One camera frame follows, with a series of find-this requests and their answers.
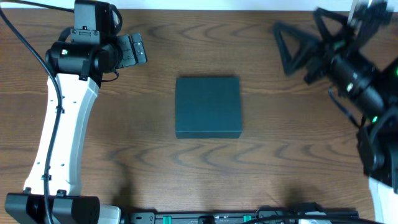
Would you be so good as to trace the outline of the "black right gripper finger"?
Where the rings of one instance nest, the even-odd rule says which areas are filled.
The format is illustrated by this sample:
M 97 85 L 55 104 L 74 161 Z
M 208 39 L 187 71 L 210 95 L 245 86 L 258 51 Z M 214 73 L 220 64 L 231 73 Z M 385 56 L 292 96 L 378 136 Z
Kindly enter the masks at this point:
M 347 16 L 319 7 L 313 12 L 313 18 L 323 40 L 340 40 L 353 35 Z
M 276 22 L 273 34 L 287 76 L 303 68 L 319 49 L 318 37 L 283 22 Z

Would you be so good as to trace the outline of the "black gift box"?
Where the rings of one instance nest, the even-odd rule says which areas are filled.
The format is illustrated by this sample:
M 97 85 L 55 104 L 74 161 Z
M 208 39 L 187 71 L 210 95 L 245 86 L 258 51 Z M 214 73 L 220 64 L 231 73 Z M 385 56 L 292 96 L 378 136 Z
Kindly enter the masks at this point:
M 242 131 L 238 77 L 180 77 L 176 80 L 176 138 L 237 139 Z

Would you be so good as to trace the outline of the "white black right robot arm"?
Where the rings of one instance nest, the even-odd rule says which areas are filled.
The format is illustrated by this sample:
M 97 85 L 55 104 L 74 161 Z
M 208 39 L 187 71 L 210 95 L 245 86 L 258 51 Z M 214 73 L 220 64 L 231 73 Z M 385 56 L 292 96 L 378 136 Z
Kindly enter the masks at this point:
M 309 85 L 326 77 L 362 112 L 356 121 L 335 103 L 358 129 L 357 149 L 381 223 L 397 223 L 397 61 L 380 71 L 360 49 L 390 24 L 392 15 L 385 1 L 357 3 L 348 16 L 317 8 L 313 18 L 319 37 L 283 22 L 273 26 L 286 75 L 306 68 Z

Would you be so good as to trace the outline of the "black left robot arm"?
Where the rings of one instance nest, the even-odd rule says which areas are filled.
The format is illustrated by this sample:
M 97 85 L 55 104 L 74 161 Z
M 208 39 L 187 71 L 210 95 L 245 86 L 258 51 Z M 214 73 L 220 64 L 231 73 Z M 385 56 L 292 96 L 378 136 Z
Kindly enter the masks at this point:
M 128 223 L 129 216 L 81 194 L 81 158 L 91 109 L 105 73 L 147 62 L 140 34 L 121 35 L 117 7 L 76 1 L 66 28 L 40 64 L 48 74 L 45 121 L 34 165 L 6 212 L 19 223 Z

